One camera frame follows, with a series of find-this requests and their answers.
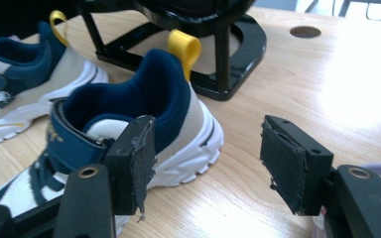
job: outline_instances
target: wooden table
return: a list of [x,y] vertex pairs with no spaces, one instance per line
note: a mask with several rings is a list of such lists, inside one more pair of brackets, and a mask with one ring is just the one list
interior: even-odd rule
[[[222,154],[206,174],[173,188],[156,187],[146,200],[146,220],[134,216],[122,237],[309,237],[310,217],[294,216],[259,160],[266,114],[286,118],[334,152],[334,167],[381,162],[381,22],[251,9],[265,30],[267,53],[237,93],[219,102],[200,97],[224,130]],[[95,14],[103,40],[146,22],[136,12]],[[111,82],[132,72],[100,61],[81,18],[68,22],[70,43],[103,67]],[[296,38],[298,26],[320,29]],[[132,50],[165,48],[161,33]],[[196,70],[210,71],[212,39],[203,39]],[[46,145],[48,117],[0,144],[0,185],[28,167]]]

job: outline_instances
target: heel tab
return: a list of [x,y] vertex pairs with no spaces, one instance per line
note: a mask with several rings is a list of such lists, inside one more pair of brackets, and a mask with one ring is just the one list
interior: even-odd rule
[[[58,29],[56,28],[56,21],[60,20],[64,22],[63,27],[63,36],[59,33]],[[69,47],[69,42],[67,41],[67,21],[66,16],[63,12],[55,10],[51,13],[51,16],[49,17],[49,22],[51,23],[52,31],[55,35],[55,37],[66,47]]]
[[168,50],[181,61],[185,78],[191,81],[191,68],[199,59],[201,51],[199,39],[179,30],[172,30],[169,34]]

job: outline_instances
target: black metal frame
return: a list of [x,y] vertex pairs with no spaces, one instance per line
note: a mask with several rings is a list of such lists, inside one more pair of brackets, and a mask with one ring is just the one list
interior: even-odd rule
[[[152,35],[178,29],[196,37],[214,35],[215,73],[204,74],[192,71],[190,81],[196,93],[215,100],[227,100],[237,91],[254,67],[262,60],[266,51],[266,34],[258,23],[244,11],[253,1],[230,11],[208,17],[189,17],[167,14],[167,10],[151,4],[151,1],[80,1],[76,2],[96,48],[97,57],[115,65],[135,71],[142,59],[127,51]],[[90,13],[112,12],[132,9],[140,11],[150,22],[137,27],[117,40],[104,45]],[[240,47],[229,56],[229,33],[240,42]]]

